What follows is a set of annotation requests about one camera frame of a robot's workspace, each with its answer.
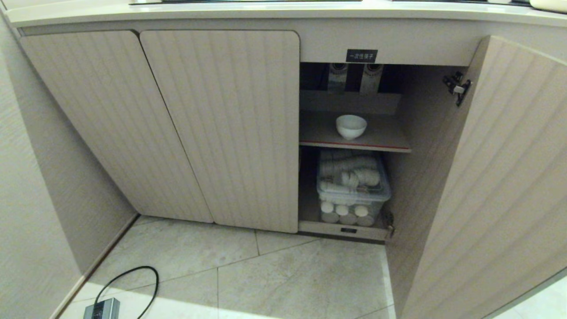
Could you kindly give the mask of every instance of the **white bowl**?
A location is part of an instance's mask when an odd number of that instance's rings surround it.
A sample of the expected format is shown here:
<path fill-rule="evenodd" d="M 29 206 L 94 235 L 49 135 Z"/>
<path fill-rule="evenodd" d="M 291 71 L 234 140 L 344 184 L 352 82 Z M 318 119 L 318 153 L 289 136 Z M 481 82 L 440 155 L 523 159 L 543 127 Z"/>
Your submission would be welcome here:
<path fill-rule="evenodd" d="M 366 130 L 366 120 L 356 115 L 337 117 L 337 131 L 346 140 L 354 140 Z"/>

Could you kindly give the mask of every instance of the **power strip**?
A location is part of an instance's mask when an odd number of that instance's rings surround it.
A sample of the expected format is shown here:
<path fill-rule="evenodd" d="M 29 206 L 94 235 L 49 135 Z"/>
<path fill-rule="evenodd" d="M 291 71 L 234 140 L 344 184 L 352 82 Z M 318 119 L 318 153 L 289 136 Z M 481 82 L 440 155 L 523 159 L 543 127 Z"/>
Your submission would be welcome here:
<path fill-rule="evenodd" d="M 118 319 L 120 302 L 116 298 L 99 301 L 84 309 L 83 319 Z"/>

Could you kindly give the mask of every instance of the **cabinet hinge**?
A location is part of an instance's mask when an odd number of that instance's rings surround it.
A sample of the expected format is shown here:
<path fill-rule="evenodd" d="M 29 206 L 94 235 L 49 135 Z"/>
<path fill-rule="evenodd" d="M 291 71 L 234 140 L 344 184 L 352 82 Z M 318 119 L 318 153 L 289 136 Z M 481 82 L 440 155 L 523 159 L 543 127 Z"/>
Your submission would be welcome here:
<path fill-rule="evenodd" d="M 472 85 L 471 80 L 466 80 L 464 83 L 461 83 L 463 77 L 464 75 L 461 72 L 455 72 L 455 75 L 450 77 L 447 75 L 443 77 L 443 83 L 449 88 L 449 93 L 457 96 L 457 101 L 455 102 L 457 106 L 463 103 L 468 89 Z"/>
<path fill-rule="evenodd" d="M 390 233 L 388 234 L 389 238 L 392 238 L 393 234 L 396 232 L 396 228 L 393 226 L 393 214 L 392 214 L 392 212 L 388 211 L 386 209 L 383 209 L 380 212 L 380 215 L 382 215 L 382 223 L 384 225 L 384 228 L 386 228 L 390 231 Z"/>

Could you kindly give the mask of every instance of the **wall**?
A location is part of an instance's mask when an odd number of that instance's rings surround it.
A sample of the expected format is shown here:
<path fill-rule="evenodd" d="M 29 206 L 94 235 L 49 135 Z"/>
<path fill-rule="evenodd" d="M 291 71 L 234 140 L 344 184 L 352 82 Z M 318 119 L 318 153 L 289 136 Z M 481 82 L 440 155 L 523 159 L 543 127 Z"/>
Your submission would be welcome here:
<path fill-rule="evenodd" d="M 0 21 L 0 318 L 48 318 L 135 216 Z"/>
<path fill-rule="evenodd" d="M 69 0 L 1 0 L 5 9 L 15 9 L 21 7 L 30 7 L 37 5 L 45 5 L 48 3 L 65 2 Z"/>

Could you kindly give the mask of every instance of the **black cable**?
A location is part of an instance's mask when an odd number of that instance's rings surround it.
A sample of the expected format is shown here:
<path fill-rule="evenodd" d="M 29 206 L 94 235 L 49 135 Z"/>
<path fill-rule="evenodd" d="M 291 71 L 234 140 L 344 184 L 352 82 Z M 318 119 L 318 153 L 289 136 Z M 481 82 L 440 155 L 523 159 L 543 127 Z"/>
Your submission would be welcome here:
<path fill-rule="evenodd" d="M 106 284 L 106 286 L 104 286 L 103 289 L 102 289 L 102 290 L 99 292 L 99 294 L 96 296 L 95 305 L 99 302 L 99 297 L 100 297 L 100 295 L 103 293 L 103 291 L 104 291 L 106 288 L 108 288 L 108 286 L 110 286 L 111 283 L 113 283 L 116 279 L 118 279 L 118 278 L 120 278 L 120 277 L 122 277 L 122 276 L 124 276 L 124 275 L 130 274 L 131 272 L 136 271 L 136 270 L 140 270 L 140 269 L 149 269 L 149 270 L 153 271 L 154 274 L 155 274 L 155 290 L 154 290 L 154 295 L 151 297 L 150 303 L 147 305 L 146 309 L 144 309 L 143 312 L 142 312 L 142 314 L 140 314 L 140 316 L 138 317 L 138 319 L 142 318 L 143 314 L 146 313 L 146 311 L 148 310 L 148 308 L 151 306 L 151 303 L 154 302 L 154 299 L 155 299 L 156 295 L 158 294 L 159 275 L 158 275 L 158 271 L 157 271 L 155 268 L 151 267 L 151 266 L 139 266 L 139 267 L 130 269 L 130 270 L 128 270 L 128 271 L 125 271 L 125 272 L 123 272 L 122 274 L 120 274 L 120 275 L 114 277 L 114 279 L 112 279 L 110 282 L 108 282 L 108 283 Z"/>

